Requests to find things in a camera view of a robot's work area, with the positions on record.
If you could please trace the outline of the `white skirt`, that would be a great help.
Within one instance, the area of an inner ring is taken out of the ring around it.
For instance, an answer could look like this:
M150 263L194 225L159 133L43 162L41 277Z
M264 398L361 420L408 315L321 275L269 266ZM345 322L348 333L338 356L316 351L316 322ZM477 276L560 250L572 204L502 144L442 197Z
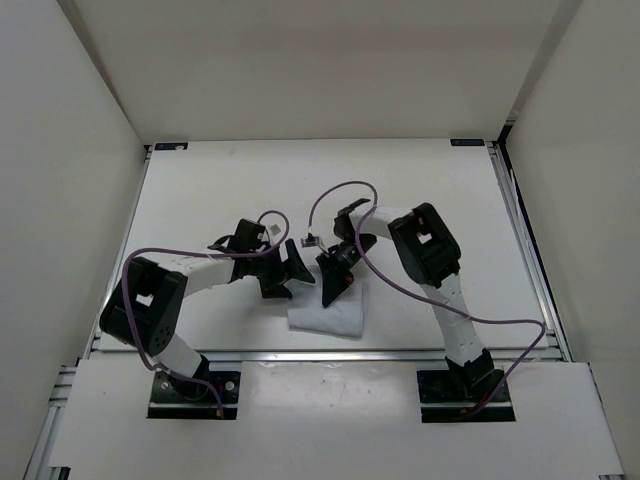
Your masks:
M292 280L287 288L292 299L287 309L290 330L359 340L363 336L369 304L369 284L356 280L353 286L328 307L322 306L322 279L317 267L311 270L314 284Z

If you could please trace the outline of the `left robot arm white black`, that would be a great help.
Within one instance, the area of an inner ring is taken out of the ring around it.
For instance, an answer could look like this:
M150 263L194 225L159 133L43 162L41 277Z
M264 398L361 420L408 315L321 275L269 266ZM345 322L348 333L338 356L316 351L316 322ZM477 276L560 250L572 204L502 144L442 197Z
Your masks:
M295 242L286 239L284 246L282 256L266 225L242 219L233 234L208 247L209 255L185 255L165 264L136 256L123 267L99 327L136 348L187 400L214 397L208 361L176 333L182 303L195 293L246 277L258 280L264 299L291 299L288 282L313 284L315 278Z

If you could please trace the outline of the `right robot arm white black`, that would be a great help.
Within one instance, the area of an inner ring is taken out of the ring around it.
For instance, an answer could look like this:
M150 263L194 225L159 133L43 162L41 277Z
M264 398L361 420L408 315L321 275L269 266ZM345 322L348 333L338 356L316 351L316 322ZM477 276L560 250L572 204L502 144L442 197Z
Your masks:
M413 209L377 207L368 212L368 201L359 199L338 211L334 235L340 239L316 256L322 278L323 307L330 306L354 283L352 268L380 238L389 239L401 265L433 307L440 327L448 367L447 380L430 387L450 401L486 399L502 378L473 323L464 317L468 309L460 282L461 250L433 205Z

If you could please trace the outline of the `white front cover board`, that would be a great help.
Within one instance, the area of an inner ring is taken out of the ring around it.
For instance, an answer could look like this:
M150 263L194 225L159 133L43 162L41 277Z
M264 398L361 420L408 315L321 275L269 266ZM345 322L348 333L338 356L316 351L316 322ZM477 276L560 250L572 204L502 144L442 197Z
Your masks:
M74 479L598 479L623 468L591 372L536 362L511 422L426 424L410 363L261 364L234 420L151 420L150 374L80 364L50 463Z

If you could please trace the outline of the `right blue corner sticker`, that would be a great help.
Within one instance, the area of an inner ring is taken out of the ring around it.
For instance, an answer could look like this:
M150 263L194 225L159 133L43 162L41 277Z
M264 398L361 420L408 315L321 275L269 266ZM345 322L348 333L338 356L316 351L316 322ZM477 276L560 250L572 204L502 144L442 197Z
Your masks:
M483 139L452 138L450 144L453 147L482 147L485 142Z

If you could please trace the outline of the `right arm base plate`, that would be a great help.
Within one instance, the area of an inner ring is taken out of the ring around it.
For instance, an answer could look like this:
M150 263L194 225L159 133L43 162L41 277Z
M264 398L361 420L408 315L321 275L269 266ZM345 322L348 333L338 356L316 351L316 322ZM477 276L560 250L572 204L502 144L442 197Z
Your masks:
M421 421L424 424L514 422L516 416L507 384L487 401L503 376L504 371L496 369L467 391L448 370L418 370Z

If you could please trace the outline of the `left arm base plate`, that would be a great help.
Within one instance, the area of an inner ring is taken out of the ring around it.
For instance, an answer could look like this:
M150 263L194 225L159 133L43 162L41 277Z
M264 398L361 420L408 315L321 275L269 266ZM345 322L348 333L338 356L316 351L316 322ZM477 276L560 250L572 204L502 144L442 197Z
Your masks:
M221 400L219 408L215 395L200 384L184 382L168 376L165 372L154 375L147 417L167 420L224 420L234 421L238 416L241 370L209 371L208 383L216 390Z

